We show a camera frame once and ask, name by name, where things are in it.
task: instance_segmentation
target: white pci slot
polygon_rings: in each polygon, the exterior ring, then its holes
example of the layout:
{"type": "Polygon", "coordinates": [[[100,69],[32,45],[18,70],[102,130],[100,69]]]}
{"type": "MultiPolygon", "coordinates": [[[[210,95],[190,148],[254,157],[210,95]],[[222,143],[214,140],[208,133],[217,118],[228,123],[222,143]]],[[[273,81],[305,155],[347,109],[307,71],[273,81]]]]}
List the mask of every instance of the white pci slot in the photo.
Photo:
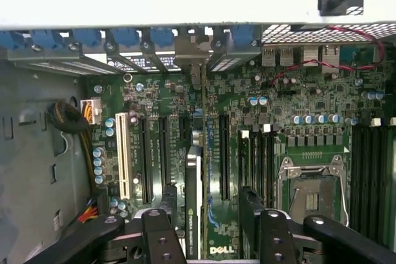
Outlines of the white pci slot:
{"type": "Polygon", "coordinates": [[[119,192],[121,199],[131,198],[129,188],[131,168],[131,141],[128,129],[128,113],[116,114],[117,155],[119,171],[119,192]]]}

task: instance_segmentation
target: motherboard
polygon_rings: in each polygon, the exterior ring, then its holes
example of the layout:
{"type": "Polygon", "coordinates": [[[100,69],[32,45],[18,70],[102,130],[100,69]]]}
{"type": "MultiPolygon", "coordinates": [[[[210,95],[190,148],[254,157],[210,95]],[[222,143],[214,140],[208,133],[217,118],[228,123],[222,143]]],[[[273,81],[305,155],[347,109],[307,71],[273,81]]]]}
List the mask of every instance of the motherboard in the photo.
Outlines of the motherboard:
{"type": "MultiPolygon", "coordinates": [[[[108,189],[109,211],[131,219],[175,185],[176,232],[190,259],[254,257],[238,218],[242,186],[298,223],[322,214],[351,225],[351,192],[361,190],[353,136],[384,125],[394,62],[354,72],[306,65],[277,78],[284,67],[270,56],[226,72],[202,68],[198,85],[181,72],[87,77],[101,108],[95,182],[108,189]]],[[[339,56],[351,66],[375,60],[372,46],[343,46],[339,56]]]]}

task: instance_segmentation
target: white connector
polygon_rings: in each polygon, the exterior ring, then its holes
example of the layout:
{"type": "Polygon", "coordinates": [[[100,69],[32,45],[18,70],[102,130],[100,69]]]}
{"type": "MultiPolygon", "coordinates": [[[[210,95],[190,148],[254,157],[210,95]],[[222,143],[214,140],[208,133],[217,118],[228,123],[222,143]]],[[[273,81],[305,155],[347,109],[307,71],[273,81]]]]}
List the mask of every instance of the white connector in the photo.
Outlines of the white connector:
{"type": "Polygon", "coordinates": [[[130,199],[132,172],[129,170],[131,166],[131,140],[129,138],[128,113],[116,114],[116,136],[120,198],[130,199]]]}
{"type": "Polygon", "coordinates": [[[90,125],[100,124],[102,112],[100,99],[80,100],[80,106],[81,114],[90,125]]]}

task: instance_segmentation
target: blue clip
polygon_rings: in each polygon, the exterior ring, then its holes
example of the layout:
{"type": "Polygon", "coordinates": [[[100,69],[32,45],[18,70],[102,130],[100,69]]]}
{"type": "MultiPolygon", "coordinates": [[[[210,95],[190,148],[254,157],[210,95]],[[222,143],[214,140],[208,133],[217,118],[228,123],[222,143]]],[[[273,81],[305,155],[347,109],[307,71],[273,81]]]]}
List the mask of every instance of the blue clip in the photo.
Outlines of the blue clip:
{"type": "Polygon", "coordinates": [[[174,35],[171,28],[152,28],[150,37],[151,41],[160,48],[171,46],[174,43],[174,35]]]}
{"type": "Polygon", "coordinates": [[[32,30],[30,32],[33,42],[46,49],[61,49],[64,40],[61,34],[54,30],[32,30]]]}
{"type": "Polygon", "coordinates": [[[114,37],[114,41],[123,46],[136,46],[139,44],[139,34],[136,29],[133,28],[116,28],[111,29],[114,37]]]}
{"type": "Polygon", "coordinates": [[[6,49],[25,48],[25,38],[19,32],[0,31],[0,46],[6,49]]]}
{"type": "Polygon", "coordinates": [[[101,44],[100,31],[97,29],[73,29],[73,37],[79,43],[94,48],[101,44]]]}
{"type": "Polygon", "coordinates": [[[253,40],[253,25],[234,25],[231,27],[231,38],[236,46],[250,45],[253,40]]]}

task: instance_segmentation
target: green circuit board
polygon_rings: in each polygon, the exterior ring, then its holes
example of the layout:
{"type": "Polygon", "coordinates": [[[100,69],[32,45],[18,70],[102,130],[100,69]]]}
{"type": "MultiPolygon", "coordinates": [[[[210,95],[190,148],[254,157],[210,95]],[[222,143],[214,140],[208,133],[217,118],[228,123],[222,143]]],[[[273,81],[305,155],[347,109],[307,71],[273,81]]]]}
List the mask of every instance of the green circuit board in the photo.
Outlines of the green circuit board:
{"type": "MultiPolygon", "coordinates": [[[[367,64],[372,62],[372,48],[346,47],[340,57],[345,64],[367,64]]],[[[122,75],[87,79],[88,96],[99,98],[103,110],[101,125],[93,126],[93,146],[106,151],[106,178],[99,186],[116,187],[119,179],[116,140],[107,136],[105,120],[134,111],[137,122],[129,125],[131,171],[145,180],[134,186],[127,201],[128,216],[155,207],[164,184],[172,183],[178,189],[179,237],[186,235],[184,173],[191,133],[195,121],[204,119],[201,141],[207,156],[202,178],[209,190],[202,191],[207,191],[208,201],[203,204],[210,214],[202,214],[202,258],[240,257],[242,185],[256,190],[266,207],[281,208],[296,221],[322,213],[347,223],[352,138],[348,121],[360,119],[362,111],[381,117],[384,82],[393,66],[387,61],[370,72],[341,70],[333,76],[319,67],[302,67],[288,74],[287,80],[269,85],[280,69],[258,64],[208,73],[204,92],[192,87],[188,74],[133,74],[130,83],[122,75]],[[143,86],[141,92],[138,84],[143,86]],[[100,94],[94,92],[97,85],[103,89],[100,94]],[[370,92],[377,98],[369,99],[370,92]],[[305,122],[307,115],[312,121],[305,122]],[[318,116],[324,117],[323,124],[317,123],[318,116]],[[292,176],[288,171],[277,182],[282,166],[290,164],[301,173],[292,176]]]]}

